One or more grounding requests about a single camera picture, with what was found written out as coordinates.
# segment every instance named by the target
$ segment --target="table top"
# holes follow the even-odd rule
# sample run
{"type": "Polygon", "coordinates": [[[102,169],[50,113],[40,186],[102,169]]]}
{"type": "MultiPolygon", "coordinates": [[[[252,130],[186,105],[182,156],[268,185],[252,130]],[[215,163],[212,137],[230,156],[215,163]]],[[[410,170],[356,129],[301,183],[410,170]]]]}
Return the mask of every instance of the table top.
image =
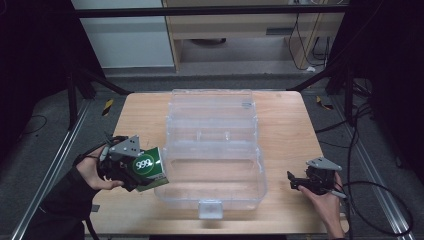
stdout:
{"type": "MultiPolygon", "coordinates": [[[[170,92],[130,94],[114,135],[140,136],[142,149],[162,148],[170,92]]],[[[169,209],[150,189],[99,192],[91,220],[98,234],[324,233],[312,204],[290,188],[287,171],[305,177],[307,160],[322,156],[298,92],[253,91],[268,193],[256,210],[224,211],[221,220],[199,220],[197,210],[169,209]]],[[[343,220],[344,229],[348,228],[343,220]]]]}

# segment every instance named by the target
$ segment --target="black wire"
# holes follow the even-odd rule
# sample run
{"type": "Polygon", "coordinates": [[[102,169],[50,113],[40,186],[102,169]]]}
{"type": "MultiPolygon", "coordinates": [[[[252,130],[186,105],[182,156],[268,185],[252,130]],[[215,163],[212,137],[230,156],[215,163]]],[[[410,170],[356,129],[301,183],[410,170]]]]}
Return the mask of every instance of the black wire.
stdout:
{"type": "Polygon", "coordinates": [[[355,201],[353,200],[352,195],[349,195],[350,196],[350,204],[351,204],[352,208],[354,209],[355,214],[357,214],[362,219],[362,221],[364,221],[366,224],[368,224],[370,227],[374,228],[375,230],[377,230],[377,231],[379,231],[381,233],[384,233],[386,235],[393,236],[393,237],[404,236],[406,234],[409,234],[412,231],[412,229],[414,228],[414,216],[411,213],[411,211],[408,208],[408,206],[406,205],[406,203],[397,194],[395,194],[389,188],[384,187],[383,185],[380,185],[380,184],[374,183],[374,182],[369,182],[369,181],[353,181],[353,182],[347,182],[346,184],[343,184],[343,185],[344,186],[348,186],[350,188],[350,186],[352,186],[352,185],[360,185],[360,184],[362,184],[362,185],[373,185],[373,186],[382,188],[385,191],[389,192],[401,205],[403,205],[405,211],[407,212],[407,214],[409,216],[409,222],[408,222],[409,227],[408,227],[407,230],[405,230],[404,232],[401,232],[401,233],[393,233],[393,232],[389,232],[389,231],[386,231],[386,230],[384,230],[382,228],[377,227],[376,225],[374,225],[373,223],[371,223],[369,220],[367,220],[361,214],[361,212],[359,211],[359,209],[357,208],[357,206],[355,204],[355,201]]]}
{"type": "Polygon", "coordinates": [[[111,143],[113,143],[115,140],[119,140],[119,141],[124,141],[126,138],[123,136],[116,136],[116,137],[112,137],[112,136],[108,136],[108,134],[106,134],[106,139],[100,143],[98,143],[97,145],[95,145],[94,147],[88,149],[85,153],[81,154],[83,156],[87,156],[87,157],[93,157],[90,156],[89,154],[94,152],[94,150],[100,148],[101,146],[108,144],[110,145],[111,143]]]}
{"type": "Polygon", "coordinates": [[[354,94],[355,96],[358,96],[362,99],[368,99],[369,98],[368,94],[364,93],[363,91],[361,91],[360,89],[357,89],[357,88],[353,89],[352,94],[354,94]]]}
{"type": "Polygon", "coordinates": [[[324,142],[324,141],[318,141],[318,142],[323,143],[323,144],[327,144],[327,145],[330,145],[330,146],[333,146],[333,147],[338,147],[338,148],[349,148],[349,146],[340,146],[340,145],[336,145],[336,144],[332,144],[332,143],[328,143],[328,142],[324,142]]]}
{"type": "Polygon", "coordinates": [[[328,60],[328,54],[330,53],[330,37],[327,37],[327,43],[326,43],[326,46],[325,46],[324,53],[315,53],[315,49],[316,49],[316,46],[318,44],[319,39],[320,38],[317,37],[317,39],[315,40],[314,46],[312,48],[312,56],[316,60],[324,61],[324,65],[326,65],[327,64],[327,60],[328,60]]]}
{"type": "MultiPolygon", "coordinates": [[[[359,111],[358,118],[360,118],[362,116],[365,116],[366,114],[370,113],[370,112],[365,112],[365,113],[363,112],[363,111],[365,111],[367,109],[369,109],[369,107],[366,108],[366,109],[363,109],[363,110],[359,111]]],[[[318,134],[318,133],[322,133],[322,132],[326,132],[326,131],[332,130],[332,129],[336,128],[336,127],[339,127],[339,126],[343,125],[346,122],[347,122],[347,120],[344,120],[344,121],[338,122],[336,124],[333,124],[331,126],[325,127],[323,129],[315,130],[315,133],[318,134]]]]}
{"type": "Polygon", "coordinates": [[[32,130],[32,131],[29,131],[29,132],[24,132],[23,134],[31,134],[31,133],[38,132],[38,131],[40,131],[40,130],[44,127],[44,126],[46,126],[46,124],[47,124],[47,118],[46,118],[45,116],[43,116],[43,115],[34,115],[34,116],[31,116],[31,118],[35,118],[35,117],[41,117],[41,118],[43,118],[43,119],[44,119],[43,124],[42,124],[40,127],[38,127],[37,129],[32,130]]]}
{"type": "Polygon", "coordinates": [[[367,92],[371,94],[371,91],[369,90],[369,87],[368,87],[368,81],[365,81],[365,89],[367,90],[367,92]]]}
{"type": "Polygon", "coordinates": [[[93,223],[91,222],[90,217],[85,219],[85,223],[87,224],[87,228],[88,228],[88,231],[90,232],[91,237],[94,240],[100,240],[100,238],[97,236],[96,231],[94,230],[93,223]]]}
{"type": "Polygon", "coordinates": [[[97,159],[97,160],[100,159],[98,156],[93,156],[93,155],[85,155],[84,157],[94,158],[94,159],[97,159]]]}
{"type": "MultiPolygon", "coordinates": [[[[343,188],[342,188],[342,191],[345,194],[345,196],[348,196],[343,188]]],[[[351,212],[350,212],[349,197],[346,197],[343,200],[344,200],[344,204],[345,204],[346,219],[347,219],[347,222],[349,223],[349,239],[353,240],[352,215],[351,215],[351,212]]]]}
{"type": "MultiPolygon", "coordinates": [[[[351,140],[351,143],[349,145],[348,159],[347,159],[347,183],[345,184],[345,186],[347,186],[347,188],[348,188],[349,203],[352,206],[352,208],[355,210],[355,213],[358,213],[359,211],[358,211],[358,209],[357,209],[357,207],[355,205],[355,201],[354,201],[354,198],[353,198],[353,195],[352,195],[352,189],[351,189],[351,185],[354,185],[354,184],[371,184],[371,185],[375,185],[375,186],[378,186],[380,188],[383,188],[384,190],[390,192],[392,194],[392,196],[394,198],[396,198],[405,207],[405,209],[406,209],[406,211],[407,211],[407,213],[409,215],[410,223],[409,223],[409,228],[406,231],[404,231],[402,233],[389,232],[389,231],[383,230],[381,228],[378,228],[377,226],[375,226],[374,224],[372,224],[370,221],[368,221],[362,214],[359,213],[358,216],[366,224],[368,224],[369,226],[371,226],[372,228],[374,228],[375,230],[377,230],[377,231],[379,231],[381,233],[384,233],[384,234],[390,235],[390,236],[395,236],[395,237],[404,236],[406,234],[409,234],[412,231],[412,228],[413,228],[413,225],[414,225],[414,223],[413,223],[413,221],[414,221],[413,215],[410,212],[410,210],[407,207],[407,205],[405,204],[405,202],[399,196],[397,196],[396,194],[394,194],[393,191],[391,191],[390,189],[388,189],[388,188],[386,188],[384,186],[381,186],[381,185],[379,185],[377,183],[368,182],[368,181],[355,181],[355,182],[351,182],[351,180],[350,180],[351,179],[351,161],[352,161],[351,156],[352,156],[352,150],[353,150],[354,144],[356,144],[355,142],[357,142],[357,140],[359,139],[358,124],[357,124],[358,123],[358,119],[360,118],[360,116],[363,116],[363,115],[368,114],[368,113],[371,112],[371,111],[368,111],[368,112],[363,113],[364,111],[366,111],[366,110],[368,110],[370,108],[369,106],[367,106],[366,108],[361,109],[362,107],[364,107],[366,105],[368,105],[368,103],[365,103],[365,104],[361,105],[358,108],[358,110],[357,110],[357,112],[356,112],[356,114],[354,116],[354,123],[353,123],[354,132],[352,134],[352,140],[351,140]]],[[[350,224],[349,237],[350,237],[350,239],[353,239],[352,224],[350,224]]]]}
{"type": "Polygon", "coordinates": [[[296,21],[295,21],[295,23],[294,23],[294,26],[293,26],[293,30],[292,30],[292,33],[290,34],[290,37],[289,37],[289,41],[288,41],[288,47],[289,47],[289,52],[290,52],[290,55],[291,55],[291,57],[292,57],[292,59],[293,59],[293,62],[294,62],[294,65],[295,65],[295,67],[298,69],[298,70],[306,70],[307,68],[301,68],[301,67],[299,67],[299,66],[297,66],[297,64],[296,64],[296,61],[294,61],[294,55],[293,55],[293,52],[291,51],[291,39],[292,39],[292,36],[293,36],[293,34],[294,34],[294,32],[295,32],[295,30],[297,30],[297,35],[299,36],[299,41],[300,41],[300,45],[302,46],[302,50],[303,50],[303,56],[305,57],[305,59],[306,59],[306,61],[312,66],[312,67],[317,67],[317,66],[323,66],[324,65],[324,63],[322,63],[322,64],[314,64],[314,63],[311,63],[310,61],[309,61],[309,59],[308,59],[308,56],[306,56],[306,49],[305,49],[305,46],[303,45],[303,41],[302,41],[302,38],[300,37],[300,31],[299,31],[299,13],[296,13],[296,21]]]}
{"type": "Polygon", "coordinates": [[[368,90],[368,84],[367,81],[365,81],[365,87],[357,83],[355,80],[353,81],[353,86],[356,88],[357,91],[361,93],[361,95],[365,97],[371,97],[371,92],[368,90]]]}

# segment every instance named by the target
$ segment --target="white cabinet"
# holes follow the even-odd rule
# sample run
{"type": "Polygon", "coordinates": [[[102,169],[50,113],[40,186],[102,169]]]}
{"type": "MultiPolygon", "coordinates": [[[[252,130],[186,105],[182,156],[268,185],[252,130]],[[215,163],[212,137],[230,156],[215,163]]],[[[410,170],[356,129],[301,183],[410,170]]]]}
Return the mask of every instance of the white cabinet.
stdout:
{"type": "MultiPolygon", "coordinates": [[[[72,0],[72,3],[75,9],[162,7],[161,0],[72,0]]],[[[81,18],[81,22],[105,72],[174,66],[164,17],[81,18]]]]}
{"type": "MultiPolygon", "coordinates": [[[[273,6],[293,4],[292,0],[162,0],[165,7],[191,6],[273,6]]],[[[303,0],[302,4],[337,4],[341,0],[303,0]]],[[[282,37],[293,53],[293,61],[304,68],[306,56],[317,37],[335,36],[344,13],[193,15],[167,17],[175,66],[179,68],[185,39],[282,37]],[[281,34],[269,34],[272,30],[281,34]]]]}

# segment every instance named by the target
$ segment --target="black cable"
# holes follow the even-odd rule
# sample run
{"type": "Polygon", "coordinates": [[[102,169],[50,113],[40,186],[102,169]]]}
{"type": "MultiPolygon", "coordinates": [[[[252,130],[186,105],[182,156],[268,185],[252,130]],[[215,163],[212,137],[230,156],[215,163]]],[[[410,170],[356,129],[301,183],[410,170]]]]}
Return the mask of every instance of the black cable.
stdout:
{"type": "Polygon", "coordinates": [[[29,131],[29,132],[24,132],[22,134],[35,133],[35,132],[40,131],[44,126],[46,126],[46,124],[47,124],[47,118],[45,116],[43,116],[43,115],[34,115],[34,116],[31,116],[31,118],[35,118],[35,117],[41,117],[41,118],[43,118],[44,119],[43,124],[40,127],[38,127],[37,129],[35,129],[35,130],[29,131]]]}
{"type": "Polygon", "coordinates": [[[330,53],[330,50],[329,50],[329,48],[330,48],[330,37],[327,37],[327,42],[326,42],[324,53],[316,53],[315,52],[316,46],[317,46],[317,44],[319,42],[319,39],[320,39],[320,37],[317,37],[317,39],[315,40],[314,46],[313,46],[312,51],[311,51],[312,52],[312,56],[316,60],[324,61],[324,65],[326,65],[327,64],[327,60],[328,60],[328,54],[330,53]]]}
{"type": "Polygon", "coordinates": [[[90,217],[85,219],[85,223],[87,224],[87,228],[88,228],[88,231],[90,232],[91,237],[94,240],[100,240],[100,238],[97,236],[96,231],[94,230],[93,223],[91,222],[90,217]]]}
{"type": "Polygon", "coordinates": [[[358,97],[360,97],[360,98],[362,98],[362,99],[367,99],[367,98],[369,98],[369,95],[368,95],[367,93],[364,93],[362,90],[360,90],[360,89],[358,89],[358,88],[354,88],[354,89],[352,90],[352,94],[354,94],[355,96],[358,96],[358,97]]]}
{"type": "Polygon", "coordinates": [[[365,81],[365,89],[367,90],[367,92],[370,93],[370,95],[372,94],[372,92],[369,90],[369,87],[368,87],[368,81],[365,81]]]}
{"type": "MultiPolygon", "coordinates": [[[[299,31],[299,15],[300,15],[299,13],[296,14],[296,21],[294,23],[293,30],[292,30],[292,33],[290,34],[289,41],[288,41],[288,45],[289,45],[288,47],[289,47],[290,55],[291,55],[291,57],[292,57],[292,59],[294,61],[294,55],[293,55],[293,52],[291,51],[291,39],[292,39],[292,36],[293,36],[293,34],[294,34],[295,30],[296,30],[297,35],[299,37],[300,45],[302,46],[303,56],[305,57],[305,60],[311,65],[311,67],[323,66],[324,64],[311,63],[309,61],[309,59],[308,59],[308,56],[306,56],[306,49],[305,49],[305,46],[303,44],[302,38],[300,36],[300,31],[299,31]]],[[[296,61],[294,61],[294,65],[296,66],[296,68],[298,70],[306,70],[307,69],[307,68],[301,68],[301,67],[297,66],[296,61]]]]}
{"type": "Polygon", "coordinates": [[[338,148],[349,148],[349,146],[340,146],[340,145],[336,145],[336,144],[332,144],[332,143],[328,143],[328,142],[324,142],[324,141],[318,141],[318,142],[323,143],[323,144],[327,144],[327,145],[330,145],[330,146],[333,146],[333,147],[338,147],[338,148]]]}
{"type": "Polygon", "coordinates": [[[362,184],[362,185],[373,185],[373,186],[379,187],[379,188],[384,189],[385,191],[389,192],[392,195],[392,197],[394,197],[404,207],[406,213],[409,216],[409,222],[408,222],[409,227],[408,227],[407,230],[405,230],[404,232],[401,232],[401,233],[393,233],[393,232],[389,232],[389,231],[386,231],[382,228],[377,227],[375,224],[371,223],[369,220],[367,220],[361,214],[361,212],[359,211],[359,209],[357,208],[357,206],[355,204],[355,201],[353,200],[352,195],[349,195],[350,196],[350,204],[351,204],[352,208],[354,209],[355,213],[362,219],[362,221],[364,221],[366,224],[368,224],[370,227],[374,228],[375,230],[377,230],[381,233],[384,233],[386,235],[393,236],[393,237],[404,236],[406,234],[409,234],[412,231],[412,229],[414,228],[414,216],[413,216],[412,212],[410,211],[410,209],[408,208],[408,206],[406,205],[406,203],[397,194],[395,194],[389,188],[384,187],[383,185],[380,185],[380,184],[374,183],[374,182],[370,182],[370,181],[347,182],[346,184],[343,184],[343,186],[350,187],[352,185],[360,185],[360,184],[362,184]]]}
{"type": "Polygon", "coordinates": [[[84,157],[88,157],[88,158],[94,158],[94,159],[96,159],[96,160],[100,160],[100,157],[99,156],[93,156],[93,155],[86,155],[86,156],[84,156],[84,157]]]}
{"type": "MultiPolygon", "coordinates": [[[[375,15],[377,15],[377,13],[378,13],[378,11],[380,10],[380,8],[381,8],[381,6],[383,5],[383,2],[384,2],[384,0],[381,0],[380,1],[380,3],[379,3],[379,5],[377,6],[377,8],[375,9],[375,11],[372,13],[372,15],[367,19],[367,21],[365,22],[365,24],[363,24],[362,25],[362,27],[356,32],[356,34],[352,37],[352,38],[350,38],[350,41],[345,45],[345,47],[342,49],[342,50],[340,50],[338,53],[337,53],[337,55],[332,59],[332,61],[331,61],[331,63],[332,62],[336,62],[336,60],[342,55],[342,53],[344,53],[345,51],[347,51],[348,49],[349,49],[349,46],[350,45],[352,45],[352,43],[356,40],[356,38],[358,38],[361,34],[362,34],[362,32],[364,31],[364,29],[368,26],[368,24],[374,19],[374,17],[375,17],[375,15]]],[[[295,22],[295,25],[294,25],[294,28],[293,28],[293,31],[292,31],[292,34],[290,35],[290,37],[289,37],[289,42],[288,42],[288,44],[289,44],[289,52],[290,52],[290,55],[291,55],[291,57],[294,59],[294,56],[293,56],[293,53],[291,52],[291,49],[290,49],[290,41],[291,41],[291,37],[292,37],[292,35],[293,35],[293,33],[294,33],[294,30],[295,30],[295,28],[297,28],[297,31],[298,31],[298,35],[299,35],[299,38],[300,38],[300,34],[299,34],[299,29],[298,29],[298,19],[299,19],[299,13],[297,13],[297,15],[296,15],[296,22],[295,22]]],[[[303,47],[303,50],[304,50],[304,55],[306,55],[306,51],[305,51],[305,48],[304,48],[304,46],[303,46],[303,42],[302,42],[302,39],[300,38],[299,39],[300,40],[300,43],[301,43],[301,45],[302,45],[302,47],[303,47]]],[[[306,69],[302,69],[302,68],[300,68],[300,67],[298,67],[297,65],[296,65],[296,62],[295,62],[295,66],[296,66],[296,68],[297,69],[299,69],[299,70],[306,70],[306,69]]]]}
{"type": "MultiPolygon", "coordinates": [[[[344,191],[343,187],[342,187],[342,191],[345,194],[345,196],[348,196],[346,194],[346,192],[344,191]]],[[[349,239],[353,240],[353,227],[352,227],[352,215],[350,212],[350,202],[349,202],[349,197],[346,197],[343,199],[343,202],[345,204],[345,211],[346,211],[346,220],[349,223],[349,239]]]]}
{"type": "MultiPolygon", "coordinates": [[[[365,113],[363,112],[363,111],[367,110],[368,108],[359,111],[358,118],[360,118],[362,116],[365,116],[366,114],[370,113],[370,112],[365,112],[365,113]]],[[[336,124],[333,124],[331,126],[325,127],[323,129],[315,130],[315,133],[318,134],[318,133],[322,133],[322,132],[326,132],[326,131],[332,130],[332,129],[336,128],[336,127],[339,127],[339,126],[343,125],[346,122],[347,122],[347,120],[344,120],[344,121],[338,122],[336,124]]]]}
{"type": "Polygon", "coordinates": [[[353,80],[353,86],[356,88],[358,92],[360,92],[362,96],[371,97],[372,93],[370,92],[370,90],[368,90],[368,85],[366,81],[365,81],[365,87],[363,87],[361,84],[353,80]]]}
{"type": "MultiPolygon", "coordinates": [[[[349,56],[351,55],[351,53],[348,52],[348,51],[352,51],[351,46],[355,43],[356,39],[361,34],[363,34],[366,27],[371,23],[371,21],[377,15],[379,10],[381,9],[381,6],[383,5],[383,2],[384,2],[384,0],[380,0],[380,2],[378,3],[379,5],[375,8],[374,12],[366,20],[366,22],[360,27],[360,29],[358,31],[356,31],[355,35],[353,37],[349,38],[349,41],[347,42],[347,44],[345,44],[343,46],[343,48],[340,51],[338,51],[337,53],[335,53],[334,57],[332,57],[330,59],[330,61],[328,61],[327,65],[325,66],[324,71],[318,73],[316,76],[311,77],[307,81],[305,81],[305,82],[303,82],[303,83],[301,83],[301,84],[299,84],[295,87],[287,89],[287,90],[302,91],[304,88],[306,88],[306,87],[310,86],[311,84],[321,80],[323,77],[328,77],[329,75],[334,74],[336,69],[343,67],[343,66],[346,66],[345,64],[343,64],[343,62],[345,62],[346,60],[349,60],[349,56]]],[[[368,5],[371,5],[371,4],[374,4],[374,3],[375,3],[375,1],[369,1],[368,5]]]]}
{"type": "MultiPolygon", "coordinates": [[[[394,194],[393,191],[391,191],[390,189],[388,189],[388,188],[386,188],[384,186],[381,186],[381,185],[379,185],[377,183],[367,182],[367,181],[355,181],[355,182],[352,182],[350,180],[351,179],[351,161],[352,161],[351,156],[352,156],[352,150],[353,150],[353,146],[355,144],[355,140],[357,141],[357,139],[359,139],[358,124],[357,124],[358,123],[358,119],[360,118],[360,116],[363,116],[363,115],[368,114],[368,113],[371,112],[371,111],[368,111],[368,112],[365,112],[365,114],[363,113],[363,111],[365,111],[365,110],[367,110],[367,109],[370,108],[368,106],[365,109],[361,109],[361,107],[366,106],[366,105],[368,105],[368,103],[365,103],[365,104],[361,105],[358,108],[358,110],[357,110],[357,112],[356,112],[356,114],[354,116],[354,123],[353,123],[354,132],[352,134],[352,140],[351,140],[351,143],[349,145],[348,159],[347,159],[347,183],[345,184],[345,186],[347,186],[347,188],[348,188],[349,203],[352,206],[352,208],[355,210],[355,212],[358,213],[359,211],[358,211],[358,209],[357,209],[357,207],[355,205],[355,201],[353,199],[352,189],[351,189],[351,185],[354,185],[354,184],[371,184],[371,185],[375,185],[375,186],[378,186],[380,188],[383,188],[384,190],[390,192],[394,198],[396,198],[403,206],[405,206],[405,209],[406,209],[406,211],[407,211],[407,213],[409,215],[409,218],[410,218],[409,225],[410,226],[409,226],[409,228],[406,231],[404,231],[402,233],[388,232],[386,230],[383,230],[381,228],[378,228],[377,226],[375,226],[374,224],[372,224],[371,222],[369,222],[368,220],[366,220],[366,218],[363,217],[362,214],[359,213],[358,216],[366,224],[368,224],[369,226],[371,226],[372,228],[374,228],[375,230],[377,230],[377,231],[379,231],[381,233],[384,233],[384,234],[387,234],[387,235],[390,235],[390,236],[395,236],[395,237],[404,236],[406,234],[409,234],[412,231],[412,228],[413,228],[413,225],[414,225],[414,223],[413,223],[414,219],[413,219],[412,213],[410,212],[409,208],[406,206],[405,202],[399,196],[397,196],[396,194],[394,194]]],[[[352,224],[350,224],[349,237],[350,237],[350,239],[353,239],[353,228],[352,228],[352,224]]]]}
{"type": "Polygon", "coordinates": [[[76,166],[78,163],[80,163],[82,160],[84,160],[84,158],[86,157],[91,157],[91,158],[96,158],[99,159],[99,157],[90,155],[92,152],[94,152],[96,149],[104,146],[104,145],[111,145],[111,143],[113,143],[114,141],[124,141],[127,137],[125,136],[116,136],[116,137],[112,137],[112,135],[109,135],[108,133],[105,132],[105,140],[98,143],[97,145],[95,145],[94,147],[88,149],[85,153],[80,154],[76,157],[76,159],[74,160],[74,163],[72,166],[76,166]]]}

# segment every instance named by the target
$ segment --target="human hand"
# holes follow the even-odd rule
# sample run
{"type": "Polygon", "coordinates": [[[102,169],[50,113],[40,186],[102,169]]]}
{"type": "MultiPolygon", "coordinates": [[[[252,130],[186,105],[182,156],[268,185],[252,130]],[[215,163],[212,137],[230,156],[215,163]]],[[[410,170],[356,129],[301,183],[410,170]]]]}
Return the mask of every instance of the human hand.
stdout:
{"type": "Polygon", "coordinates": [[[124,185],[122,181],[105,181],[99,177],[97,173],[98,158],[95,157],[100,156],[102,151],[103,147],[100,147],[88,154],[88,157],[84,158],[84,160],[77,164],[77,170],[80,172],[87,184],[94,190],[111,190],[115,187],[124,185]]]}
{"type": "MultiPolygon", "coordinates": [[[[335,188],[341,191],[342,180],[336,172],[335,188]]],[[[343,238],[344,232],[340,224],[340,199],[339,197],[326,193],[324,195],[316,195],[304,186],[299,186],[299,190],[311,200],[321,220],[327,229],[328,238],[343,238]]]]}

